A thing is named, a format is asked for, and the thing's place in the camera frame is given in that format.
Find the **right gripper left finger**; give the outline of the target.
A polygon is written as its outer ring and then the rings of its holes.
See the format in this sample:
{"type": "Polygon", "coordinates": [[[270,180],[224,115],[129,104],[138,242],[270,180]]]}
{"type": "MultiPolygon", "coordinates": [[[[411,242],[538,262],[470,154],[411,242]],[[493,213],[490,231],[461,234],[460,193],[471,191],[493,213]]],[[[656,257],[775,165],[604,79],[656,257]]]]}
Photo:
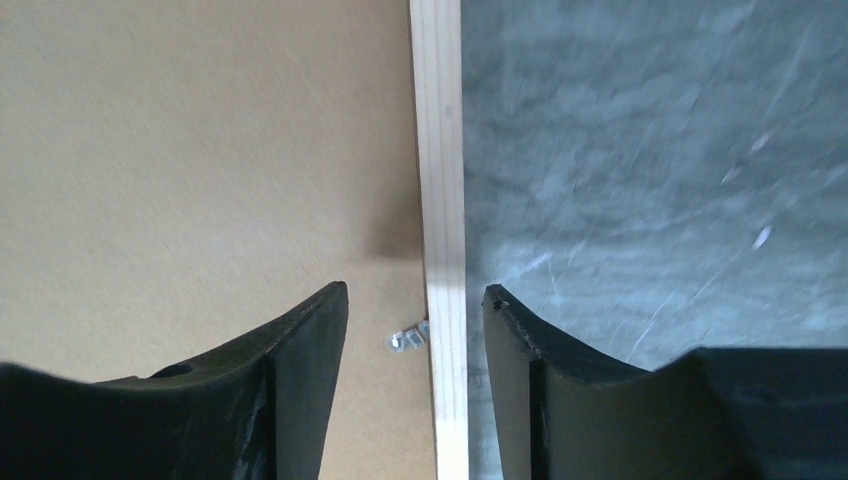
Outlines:
{"type": "Polygon", "coordinates": [[[81,383],[1,366],[5,479],[315,479],[348,320],[332,282],[148,378],[81,383]]]}

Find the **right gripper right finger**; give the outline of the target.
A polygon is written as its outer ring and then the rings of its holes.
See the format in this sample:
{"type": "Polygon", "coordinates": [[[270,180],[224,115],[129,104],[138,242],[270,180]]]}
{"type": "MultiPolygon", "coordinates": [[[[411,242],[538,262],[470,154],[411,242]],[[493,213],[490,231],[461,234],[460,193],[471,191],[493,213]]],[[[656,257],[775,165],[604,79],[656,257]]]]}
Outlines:
{"type": "Polygon", "coordinates": [[[843,348],[697,348],[647,371],[482,302],[507,479],[843,479],[843,348]]]}

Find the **brown cardboard backing board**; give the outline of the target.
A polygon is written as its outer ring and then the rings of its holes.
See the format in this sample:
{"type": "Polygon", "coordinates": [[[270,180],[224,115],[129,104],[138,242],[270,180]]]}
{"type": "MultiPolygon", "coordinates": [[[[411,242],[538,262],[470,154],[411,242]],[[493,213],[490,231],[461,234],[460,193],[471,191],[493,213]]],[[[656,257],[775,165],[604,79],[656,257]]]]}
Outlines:
{"type": "Polygon", "coordinates": [[[435,477],[403,1],[5,1],[1,356],[137,375],[331,281],[325,479],[435,477]]]}

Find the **light wooden picture frame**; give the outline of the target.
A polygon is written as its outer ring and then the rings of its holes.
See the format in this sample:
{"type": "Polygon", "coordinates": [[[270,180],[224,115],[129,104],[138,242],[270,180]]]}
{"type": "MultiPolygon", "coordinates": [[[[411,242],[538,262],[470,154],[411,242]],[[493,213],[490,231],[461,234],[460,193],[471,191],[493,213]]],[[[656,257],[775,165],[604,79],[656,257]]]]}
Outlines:
{"type": "Polygon", "coordinates": [[[470,476],[461,9],[409,4],[436,475],[470,476]]]}

